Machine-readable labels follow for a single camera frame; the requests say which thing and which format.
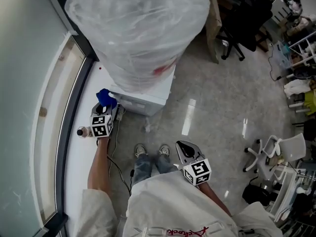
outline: hand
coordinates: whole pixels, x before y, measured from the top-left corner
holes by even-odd
[[[98,146],[101,146],[101,145],[102,147],[107,146],[108,142],[109,142],[109,137],[99,138]]]

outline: bottle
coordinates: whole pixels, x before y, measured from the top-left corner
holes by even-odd
[[[77,129],[77,135],[81,138],[92,137],[90,126],[81,126]]]

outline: yellow object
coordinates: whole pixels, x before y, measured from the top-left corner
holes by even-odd
[[[311,115],[316,112],[316,96],[314,91],[309,91],[305,93],[304,106],[310,108],[311,111],[307,112],[307,115]]]

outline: sneaker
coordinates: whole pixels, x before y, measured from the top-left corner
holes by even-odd
[[[138,158],[140,155],[142,155],[142,154],[146,154],[147,155],[147,153],[146,153],[146,149],[145,149],[145,147],[144,147],[144,145],[143,144],[137,144],[136,146],[135,146],[135,156]]]
[[[159,154],[164,154],[164,155],[167,155],[169,156],[170,155],[170,148],[167,144],[164,144],[160,147],[159,149]]]

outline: jeans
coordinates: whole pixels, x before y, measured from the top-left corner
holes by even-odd
[[[169,173],[178,170],[178,168],[170,163],[169,156],[161,154],[155,160],[156,167],[160,174]],[[152,163],[148,155],[141,154],[135,161],[134,177],[132,185],[135,185],[147,178],[152,174]]]

